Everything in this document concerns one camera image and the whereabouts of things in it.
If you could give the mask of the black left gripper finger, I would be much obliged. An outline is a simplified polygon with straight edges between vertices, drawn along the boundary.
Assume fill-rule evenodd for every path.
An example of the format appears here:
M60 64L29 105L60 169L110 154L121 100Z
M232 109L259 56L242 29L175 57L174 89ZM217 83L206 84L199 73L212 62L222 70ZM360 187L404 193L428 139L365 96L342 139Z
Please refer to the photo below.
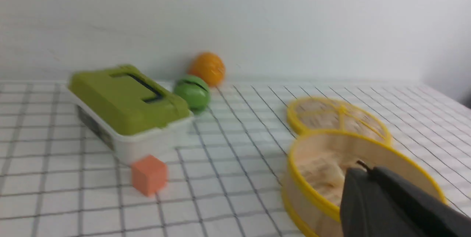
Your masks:
M340 203L345 237L469 237L471 221L385 167L348 168Z

